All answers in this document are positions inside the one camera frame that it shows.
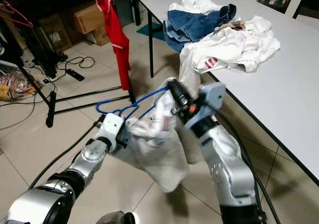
cardboard box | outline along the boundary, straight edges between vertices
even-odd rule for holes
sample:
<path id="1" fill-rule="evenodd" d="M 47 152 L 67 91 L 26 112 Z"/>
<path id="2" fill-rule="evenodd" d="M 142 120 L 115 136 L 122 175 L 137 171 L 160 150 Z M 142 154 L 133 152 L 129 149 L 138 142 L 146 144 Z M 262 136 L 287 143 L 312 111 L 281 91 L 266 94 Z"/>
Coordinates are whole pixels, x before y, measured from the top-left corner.
<path id="1" fill-rule="evenodd" d="M 40 19 L 39 23 L 46 35 L 46 40 L 56 52 L 72 47 L 71 40 L 59 14 Z"/>
<path id="2" fill-rule="evenodd" d="M 86 36 L 86 39 L 88 39 L 89 41 L 92 41 L 93 43 L 99 46 L 103 46 L 104 44 L 110 41 L 105 31 L 105 26 L 95 29 L 94 31 L 91 31 L 85 36 Z"/>
<path id="3" fill-rule="evenodd" d="M 72 17 L 73 14 L 69 11 L 60 14 L 65 28 L 69 34 L 72 44 L 76 44 L 84 38 L 84 35 L 78 32 L 73 26 Z"/>
<path id="4" fill-rule="evenodd" d="M 75 7 L 71 12 L 73 13 L 73 25 L 82 34 L 87 34 L 105 25 L 104 15 L 95 2 Z"/>

blue jeans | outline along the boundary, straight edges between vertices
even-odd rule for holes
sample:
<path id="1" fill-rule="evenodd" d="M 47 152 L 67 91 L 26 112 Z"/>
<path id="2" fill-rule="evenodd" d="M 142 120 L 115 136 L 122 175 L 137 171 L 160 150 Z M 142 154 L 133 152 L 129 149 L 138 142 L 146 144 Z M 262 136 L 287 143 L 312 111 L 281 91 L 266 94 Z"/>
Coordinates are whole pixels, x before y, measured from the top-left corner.
<path id="1" fill-rule="evenodd" d="M 168 45 L 180 52 L 184 44 L 198 42 L 212 33 L 216 27 L 230 22 L 236 14 L 236 6 L 223 6 L 220 11 L 208 15 L 189 13 L 179 10 L 167 12 L 168 20 L 164 21 L 164 35 Z"/>

clothes hanger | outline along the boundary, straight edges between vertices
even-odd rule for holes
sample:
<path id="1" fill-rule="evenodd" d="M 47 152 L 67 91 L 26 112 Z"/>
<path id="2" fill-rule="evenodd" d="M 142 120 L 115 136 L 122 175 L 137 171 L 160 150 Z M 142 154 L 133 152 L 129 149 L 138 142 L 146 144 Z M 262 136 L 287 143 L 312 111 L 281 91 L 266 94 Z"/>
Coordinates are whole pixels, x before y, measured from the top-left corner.
<path id="1" fill-rule="evenodd" d="M 0 14 L 0 17 L 3 17 L 5 19 L 11 20 L 13 22 L 16 22 L 16 23 L 19 23 L 19 24 L 22 24 L 22 25 L 25 25 L 25 26 L 28 26 L 28 27 L 34 27 L 32 22 L 28 21 L 28 19 L 25 16 L 23 16 L 22 13 L 20 13 L 18 10 L 16 10 L 14 7 L 12 7 L 11 4 L 8 3 L 6 0 L 2 0 L 1 3 L 2 4 L 0 5 L 0 10 L 2 10 L 4 12 L 7 12 L 7 13 L 11 13 L 11 14 L 17 13 L 18 15 L 20 15 L 25 20 L 25 22 L 15 20 L 15 19 L 13 19 L 11 17 L 8 17 L 8 16 L 5 16 L 3 14 Z"/>

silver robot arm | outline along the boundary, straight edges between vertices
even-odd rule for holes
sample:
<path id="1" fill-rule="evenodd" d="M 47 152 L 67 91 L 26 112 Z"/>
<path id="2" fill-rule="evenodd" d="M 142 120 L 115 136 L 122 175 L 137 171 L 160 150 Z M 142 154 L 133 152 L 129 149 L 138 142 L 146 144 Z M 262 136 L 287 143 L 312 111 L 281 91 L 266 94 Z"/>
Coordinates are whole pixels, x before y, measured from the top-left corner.
<path id="1" fill-rule="evenodd" d="M 112 113 L 90 144 L 63 172 L 55 173 L 40 186 L 23 193 L 11 206 L 5 224 L 66 224 L 75 200 L 90 184 L 108 152 L 116 148 L 116 137 L 124 120 Z"/>
<path id="2" fill-rule="evenodd" d="M 257 207 L 254 175 L 242 159 L 239 144 L 212 119 L 222 105 L 225 86 L 207 84 L 193 100 L 177 80 L 167 85 L 176 101 L 175 114 L 200 140 L 224 224 L 266 223 L 264 212 Z"/>
<path id="3" fill-rule="evenodd" d="M 176 101 L 172 112 L 200 140 L 224 224 L 265 223 L 256 206 L 254 176 L 241 158 L 237 141 L 211 118 L 214 110 L 222 105 L 225 86 L 208 84 L 200 89 L 199 98 L 194 101 L 177 80 L 167 85 Z M 75 200 L 90 184 L 106 154 L 116 149 L 123 125 L 121 117 L 107 114 L 98 134 L 82 149 L 74 163 L 62 173 L 52 175 L 43 185 L 23 193 L 11 206 L 4 223 L 66 224 Z M 124 213 L 116 212 L 111 216 L 119 220 L 112 223 L 134 223 L 130 218 L 124 221 Z M 110 223 L 105 221 L 110 218 L 106 215 L 98 223 Z"/>

red garment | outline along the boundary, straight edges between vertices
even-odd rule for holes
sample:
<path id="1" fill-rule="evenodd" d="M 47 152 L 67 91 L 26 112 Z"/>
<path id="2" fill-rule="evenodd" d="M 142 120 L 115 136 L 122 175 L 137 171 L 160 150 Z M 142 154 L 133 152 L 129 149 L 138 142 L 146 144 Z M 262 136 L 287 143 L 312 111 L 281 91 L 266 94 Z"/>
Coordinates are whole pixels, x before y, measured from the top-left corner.
<path id="1" fill-rule="evenodd" d="M 112 0 L 96 0 L 98 8 L 104 13 L 105 29 L 118 61 L 123 90 L 130 89 L 129 39 L 124 35 L 119 18 L 112 6 Z"/>

